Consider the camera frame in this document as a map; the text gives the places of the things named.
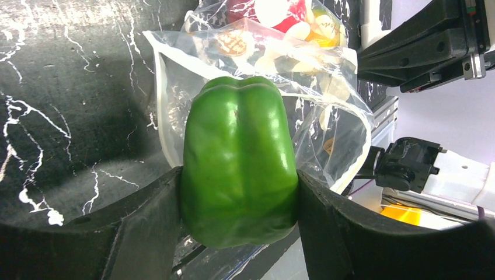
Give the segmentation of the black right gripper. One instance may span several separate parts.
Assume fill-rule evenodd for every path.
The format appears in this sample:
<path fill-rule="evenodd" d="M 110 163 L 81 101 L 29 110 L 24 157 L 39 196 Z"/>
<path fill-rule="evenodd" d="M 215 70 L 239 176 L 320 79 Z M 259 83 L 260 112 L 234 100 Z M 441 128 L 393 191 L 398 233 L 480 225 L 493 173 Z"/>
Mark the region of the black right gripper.
<path fill-rule="evenodd" d="M 431 1 L 358 53 L 359 79 L 402 93 L 481 79 L 493 68 L 494 1 Z"/>

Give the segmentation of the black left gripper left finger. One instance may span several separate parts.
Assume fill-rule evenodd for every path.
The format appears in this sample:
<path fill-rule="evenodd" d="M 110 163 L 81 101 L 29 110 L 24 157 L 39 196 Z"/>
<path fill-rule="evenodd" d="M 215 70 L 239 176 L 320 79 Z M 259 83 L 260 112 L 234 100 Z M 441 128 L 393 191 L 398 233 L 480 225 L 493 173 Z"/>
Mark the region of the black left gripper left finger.
<path fill-rule="evenodd" d="M 64 226 L 1 225 L 2 279 L 169 279 L 182 168 Z"/>

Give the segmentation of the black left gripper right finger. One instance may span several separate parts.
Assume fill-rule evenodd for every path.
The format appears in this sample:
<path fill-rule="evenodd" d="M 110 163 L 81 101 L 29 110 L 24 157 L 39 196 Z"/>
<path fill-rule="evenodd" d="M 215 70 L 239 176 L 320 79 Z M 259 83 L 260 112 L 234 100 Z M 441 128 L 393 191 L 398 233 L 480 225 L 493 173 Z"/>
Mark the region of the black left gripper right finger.
<path fill-rule="evenodd" d="M 446 230 L 399 222 L 303 171 L 298 227 L 310 279 L 493 279 L 494 221 Z"/>

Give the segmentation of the dark green bell pepper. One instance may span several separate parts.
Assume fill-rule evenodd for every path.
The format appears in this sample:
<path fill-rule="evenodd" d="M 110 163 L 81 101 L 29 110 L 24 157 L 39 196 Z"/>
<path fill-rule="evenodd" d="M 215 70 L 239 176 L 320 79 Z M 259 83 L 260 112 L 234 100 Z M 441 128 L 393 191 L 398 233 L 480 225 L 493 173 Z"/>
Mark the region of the dark green bell pepper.
<path fill-rule="evenodd" d="M 270 244 L 293 231 L 297 164 L 283 98 L 272 81 L 215 78 L 193 99 L 180 207 L 192 237 L 215 249 Z"/>

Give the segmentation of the clear zip top bag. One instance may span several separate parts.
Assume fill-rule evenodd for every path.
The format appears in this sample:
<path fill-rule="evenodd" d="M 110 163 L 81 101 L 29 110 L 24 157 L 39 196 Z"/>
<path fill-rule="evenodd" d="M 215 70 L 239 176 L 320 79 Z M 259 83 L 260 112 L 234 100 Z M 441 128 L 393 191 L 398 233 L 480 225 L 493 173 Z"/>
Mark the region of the clear zip top bag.
<path fill-rule="evenodd" d="M 154 52 L 158 134 L 171 167 L 183 163 L 191 102 L 210 80 L 263 76 L 285 104 L 297 166 L 336 193 L 372 145 L 373 113 L 358 92 L 357 54 L 306 41 L 306 22 L 286 33 L 250 19 L 229 23 L 227 1 L 201 1 L 179 31 L 144 32 Z"/>

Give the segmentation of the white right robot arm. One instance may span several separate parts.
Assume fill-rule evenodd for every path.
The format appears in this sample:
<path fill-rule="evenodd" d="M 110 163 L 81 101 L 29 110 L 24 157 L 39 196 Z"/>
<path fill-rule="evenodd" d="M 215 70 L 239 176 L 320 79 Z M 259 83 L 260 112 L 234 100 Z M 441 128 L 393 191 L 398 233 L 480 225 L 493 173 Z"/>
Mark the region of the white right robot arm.
<path fill-rule="evenodd" d="M 394 30 L 383 30 L 379 1 L 364 3 L 358 77 L 402 93 L 494 69 L 494 2 L 431 1 Z M 357 173 L 376 185 L 494 209 L 494 164 L 470 160 L 440 144 L 403 137 L 372 146 Z"/>

